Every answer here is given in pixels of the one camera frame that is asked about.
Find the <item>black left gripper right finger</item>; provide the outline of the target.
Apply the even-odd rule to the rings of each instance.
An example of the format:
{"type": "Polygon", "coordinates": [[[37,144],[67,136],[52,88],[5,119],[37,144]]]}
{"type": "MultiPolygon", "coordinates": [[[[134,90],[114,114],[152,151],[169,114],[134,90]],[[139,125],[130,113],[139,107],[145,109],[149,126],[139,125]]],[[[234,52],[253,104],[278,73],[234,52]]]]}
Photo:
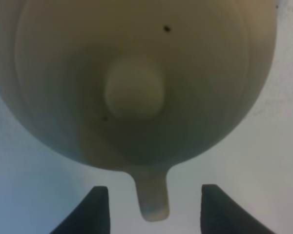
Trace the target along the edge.
{"type": "Polygon", "coordinates": [[[203,234],[272,234],[215,184],[202,185],[200,228],[203,234]]]}

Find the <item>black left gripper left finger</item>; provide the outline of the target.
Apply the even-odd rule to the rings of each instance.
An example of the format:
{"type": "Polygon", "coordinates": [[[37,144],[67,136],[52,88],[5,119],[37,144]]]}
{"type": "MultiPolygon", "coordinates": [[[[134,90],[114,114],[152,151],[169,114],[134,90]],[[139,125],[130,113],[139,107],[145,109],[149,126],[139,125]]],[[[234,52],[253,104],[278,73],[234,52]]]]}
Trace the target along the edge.
{"type": "Polygon", "coordinates": [[[53,231],[53,234],[109,234],[109,194],[106,186],[95,186],[53,231]]]}

